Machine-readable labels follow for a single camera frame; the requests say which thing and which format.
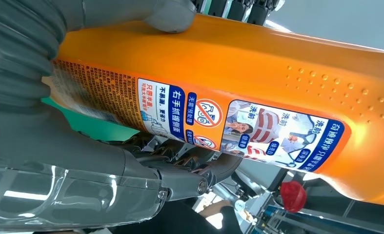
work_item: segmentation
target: bottle label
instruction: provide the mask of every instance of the bottle label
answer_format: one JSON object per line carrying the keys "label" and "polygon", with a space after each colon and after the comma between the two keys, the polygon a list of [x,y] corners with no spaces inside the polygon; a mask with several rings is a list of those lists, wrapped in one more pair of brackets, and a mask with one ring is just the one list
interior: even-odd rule
{"label": "bottle label", "polygon": [[313,172],[348,138],[342,122],[295,108],[81,61],[53,64],[47,83],[67,108],[211,150]]}
{"label": "bottle label", "polygon": [[226,114],[221,151],[311,172],[330,156],[343,132],[337,120],[234,100]]}

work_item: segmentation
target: person's hand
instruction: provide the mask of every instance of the person's hand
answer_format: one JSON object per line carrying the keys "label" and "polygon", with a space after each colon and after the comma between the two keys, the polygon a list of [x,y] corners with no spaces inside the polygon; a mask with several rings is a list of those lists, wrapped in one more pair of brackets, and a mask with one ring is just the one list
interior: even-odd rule
{"label": "person's hand", "polygon": [[236,127],[238,127],[238,123],[237,122],[233,122],[233,123],[226,122],[226,126],[230,127],[230,128],[236,128]]}
{"label": "person's hand", "polygon": [[221,212],[222,207],[225,206],[232,206],[232,204],[228,200],[222,200],[205,207],[203,211],[199,212],[199,214],[207,218]]}

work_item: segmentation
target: green surface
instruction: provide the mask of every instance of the green surface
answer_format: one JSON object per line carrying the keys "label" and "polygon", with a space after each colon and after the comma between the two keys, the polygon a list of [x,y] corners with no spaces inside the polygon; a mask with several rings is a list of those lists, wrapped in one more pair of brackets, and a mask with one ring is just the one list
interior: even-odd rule
{"label": "green surface", "polygon": [[42,101],[61,110],[70,123],[72,129],[75,131],[82,131],[90,135],[93,139],[126,140],[133,134],[139,132],[114,123],[77,114],[58,106],[50,98],[45,98]]}

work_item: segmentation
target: red circle symbol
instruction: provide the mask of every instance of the red circle symbol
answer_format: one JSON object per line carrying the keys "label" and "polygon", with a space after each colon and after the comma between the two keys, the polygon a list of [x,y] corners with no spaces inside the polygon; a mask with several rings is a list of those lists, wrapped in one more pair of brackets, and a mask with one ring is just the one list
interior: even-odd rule
{"label": "red circle symbol", "polygon": [[199,145],[209,149],[216,149],[216,143],[214,143],[211,139],[204,136],[194,136],[195,145]]}
{"label": "red circle symbol", "polygon": [[195,123],[208,128],[218,126],[222,120],[222,109],[210,99],[199,99],[196,101]]}

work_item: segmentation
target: red object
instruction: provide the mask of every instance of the red object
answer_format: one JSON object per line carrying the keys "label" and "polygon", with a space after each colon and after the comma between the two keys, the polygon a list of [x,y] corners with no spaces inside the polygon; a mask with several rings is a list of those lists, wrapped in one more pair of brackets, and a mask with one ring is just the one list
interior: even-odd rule
{"label": "red object", "polygon": [[307,200],[305,189],[296,181],[283,182],[280,193],[284,209],[291,213],[300,211]]}

